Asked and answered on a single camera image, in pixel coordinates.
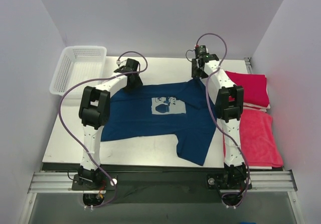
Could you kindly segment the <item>blue t-shirt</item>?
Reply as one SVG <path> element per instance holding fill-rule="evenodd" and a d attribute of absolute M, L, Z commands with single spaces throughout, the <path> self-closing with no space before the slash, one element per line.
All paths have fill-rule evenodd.
<path fill-rule="evenodd" d="M 101 141 L 175 135 L 178 157 L 202 166 L 216 130 L 210 107 L 198 79 L 120 90 L 111 98 Z"/>

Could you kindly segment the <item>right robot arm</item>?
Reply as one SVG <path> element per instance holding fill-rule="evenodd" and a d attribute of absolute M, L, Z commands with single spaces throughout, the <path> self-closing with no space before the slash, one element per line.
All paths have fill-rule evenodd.
<path fill-rule="evenodd" d="M 223 184 L 233 188 L 239 182 L 246 180 L 246 164 L 241 153 L 240 120 L 243 113 L 244 88 L 237 86 L 219 65 L 202 59 L 192 59 L 192 77 L 207 78 L 206 93 L 213 83 L 217 91 L 215 101 L 215 115 L 221 123 L 224 136 L 225 159 L 222 175 Z"/>

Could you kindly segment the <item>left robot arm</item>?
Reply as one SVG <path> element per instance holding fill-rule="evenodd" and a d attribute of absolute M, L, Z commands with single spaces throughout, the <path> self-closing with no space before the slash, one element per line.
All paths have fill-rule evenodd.
<path fill-rule="evenodd" d="M 135 74 L 113 74 L 96 86 L 84 88 L 79 118 L 83 125 L 84 143 L 83 157 L 78 169 L 78 176 L 89 189 L 97 189 L 102 182 L 103 173 L 99 169 L 100 142 L 104 125 L 110 117 L 111 98 L 120 90 L 130 91 L 142 86 L 142 80 Z"/>

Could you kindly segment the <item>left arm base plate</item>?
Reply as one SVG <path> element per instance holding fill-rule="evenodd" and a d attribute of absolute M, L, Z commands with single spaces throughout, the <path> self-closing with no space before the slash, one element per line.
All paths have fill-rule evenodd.
<path fill-rule="evenodd" d="M 88 179 L 80 178 L 78 174 L 74 175 L 72 182 L 72 190 L 74 191 L 89 191 L 89 190 L 115 190 L 115 185 L 108 177 L 102 175 L 96 182 Z"/>

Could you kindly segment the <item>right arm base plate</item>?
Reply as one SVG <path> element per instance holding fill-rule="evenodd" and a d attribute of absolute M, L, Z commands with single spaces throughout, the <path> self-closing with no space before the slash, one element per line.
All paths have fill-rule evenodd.
<path fill-rule="evenodd" d="M 206 179 L 208 189 L 219 190 L 243 190 L 247 182 L 244 174 L 210 173 Z"/>

